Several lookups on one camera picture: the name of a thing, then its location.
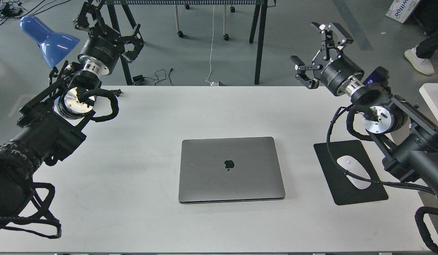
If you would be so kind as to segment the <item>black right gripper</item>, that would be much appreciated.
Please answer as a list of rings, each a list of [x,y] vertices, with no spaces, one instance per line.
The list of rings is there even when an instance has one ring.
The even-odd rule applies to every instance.
[[[295,63],[295,77],[308,89],[316,89],[322,82],[334,96],[340,96],[345,93],[342,87],[349,77],[361,80],[364,76],[363,69],[342,51],[354,38],[339,23],[311,22],[311,26],[321,35],[321,47],[311,65],[306,65],[298,56],[290,57]],[[313,79],[308,77],[308,71],[313,72]]]

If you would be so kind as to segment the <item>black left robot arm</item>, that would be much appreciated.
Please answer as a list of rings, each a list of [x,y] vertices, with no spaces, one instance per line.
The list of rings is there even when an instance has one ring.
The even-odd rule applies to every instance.
[[[110,75],[119,59],[133,62],[144,47],[141,25],[135,23],[126,0],[102,0],[98,5],[88,0],[73,23],[88,33],[88,39],[78,61],[65,61],[58,70],[56,65],[79,39],[54,32],[36,16],[20,20],[21,30],[39,45],[52,71],[49,86],[20,109],[21,131],[0,146],[0,230],[45,224],[54,226],[56,234],[27,232],[61,237],[61,224],[49,210],[55,187],[34,182],[33,174],[42,163],[53,166],[71,155],[85,141],[82,129],[89,121],[118,115],[122,91],[102,89],[100,77]]]

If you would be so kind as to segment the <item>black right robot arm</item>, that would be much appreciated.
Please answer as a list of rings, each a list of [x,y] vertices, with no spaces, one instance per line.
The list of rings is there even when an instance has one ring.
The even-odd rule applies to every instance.
[[[391,92],[384,67],[363,79],[364,71],[343,52],[354,39],[341,24],[311,25],[321,34],[321,47],[310,65],[291,56],[296,79],[308,89],[323,84],[334,96],[350,97],[347,130],[382,151],[384,170],[399,180],[387,186],[422,190],[438,198],[438,126]]]

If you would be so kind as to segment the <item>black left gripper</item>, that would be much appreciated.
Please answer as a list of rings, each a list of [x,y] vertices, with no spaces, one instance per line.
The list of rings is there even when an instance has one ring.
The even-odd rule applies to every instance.
[[[121,36],[118,31],[106,26],[101,15],[104,3],[105,1],[99,1],[98,5],[94,5],[92,1],[84,2],[73,24],[75,29],[88,32],[88,39],[78,55],[79,62],[85,64],[88,60],[93,60],[100,66],[99,75],[110,75],[120,55],[127,63],[137,59],[144,47],[144,40],[140,33],[141,24],[137,24],[133,28],[133,34],[129,36]],[[87,14],[96,21],[93,27],[90,27]],[[129,44],[133,45],[133,50],[124,52],[124,46]]]

